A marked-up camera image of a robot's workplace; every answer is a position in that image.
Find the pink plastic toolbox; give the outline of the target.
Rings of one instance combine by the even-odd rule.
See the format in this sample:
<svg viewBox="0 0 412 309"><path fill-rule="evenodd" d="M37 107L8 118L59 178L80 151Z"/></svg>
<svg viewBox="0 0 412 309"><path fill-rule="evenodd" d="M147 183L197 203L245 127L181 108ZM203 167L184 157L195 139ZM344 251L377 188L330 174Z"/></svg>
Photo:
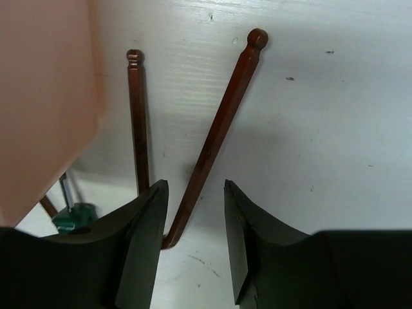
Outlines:
<svg viewBox="0 0 412 309"><path fill-rule="evenodd" d="M1 2L1 224L16 226L99 129L86 1Z"/></svg>

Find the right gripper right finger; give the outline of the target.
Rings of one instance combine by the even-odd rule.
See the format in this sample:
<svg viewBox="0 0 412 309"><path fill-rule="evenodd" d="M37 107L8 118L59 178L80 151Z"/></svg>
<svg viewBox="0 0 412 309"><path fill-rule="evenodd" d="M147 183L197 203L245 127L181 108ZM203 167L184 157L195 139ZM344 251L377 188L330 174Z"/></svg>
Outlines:
<svg viewBox="0 0 412 309"><path fill-rule="evenodd" d="M410 308L410 230L301 232L224 186L240 308Z"/></svg>

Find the large brown hex key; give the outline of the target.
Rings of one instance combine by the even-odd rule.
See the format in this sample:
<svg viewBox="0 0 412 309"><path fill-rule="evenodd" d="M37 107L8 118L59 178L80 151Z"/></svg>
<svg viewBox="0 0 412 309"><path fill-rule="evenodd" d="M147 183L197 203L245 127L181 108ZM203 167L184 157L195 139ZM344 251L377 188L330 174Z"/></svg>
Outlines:
<svg viewBox="0 0 412 309"><path fill-rule="evenodd" d="M266 31L255 28L249 32L247 45L234 67L171 228L162 240L163 250L174 247L180 240L258 66L261 50L267 44Z"/></svg>

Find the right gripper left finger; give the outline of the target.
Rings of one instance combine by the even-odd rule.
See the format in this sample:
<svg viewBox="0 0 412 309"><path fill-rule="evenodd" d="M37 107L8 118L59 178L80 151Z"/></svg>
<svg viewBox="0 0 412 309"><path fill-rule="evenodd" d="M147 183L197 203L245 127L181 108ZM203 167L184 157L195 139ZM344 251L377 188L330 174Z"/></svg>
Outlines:
<svg viewBox="0 0 412 309"><path fill-rule="evenodd" d="M1 229L2 308L149 308L169 186L69 234Z"/></svg>

